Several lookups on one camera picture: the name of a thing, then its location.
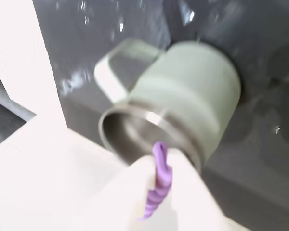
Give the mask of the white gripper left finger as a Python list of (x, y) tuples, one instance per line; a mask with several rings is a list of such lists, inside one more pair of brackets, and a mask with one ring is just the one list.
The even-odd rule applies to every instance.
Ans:
[(35, 114), (0, 144), (0, 231), (73, 231), (126, 165), (67, 127), (30, 0), (0, 0), (0, 79)]

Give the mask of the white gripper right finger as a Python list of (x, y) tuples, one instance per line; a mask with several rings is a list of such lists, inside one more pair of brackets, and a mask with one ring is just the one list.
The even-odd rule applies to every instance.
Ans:
[(223, 212), (199, 173), (178, 149), (154, 148), (156, 183), (148, 192), (144, 218), (158, 209), (167, 195), (180, 231), (228, 231)]

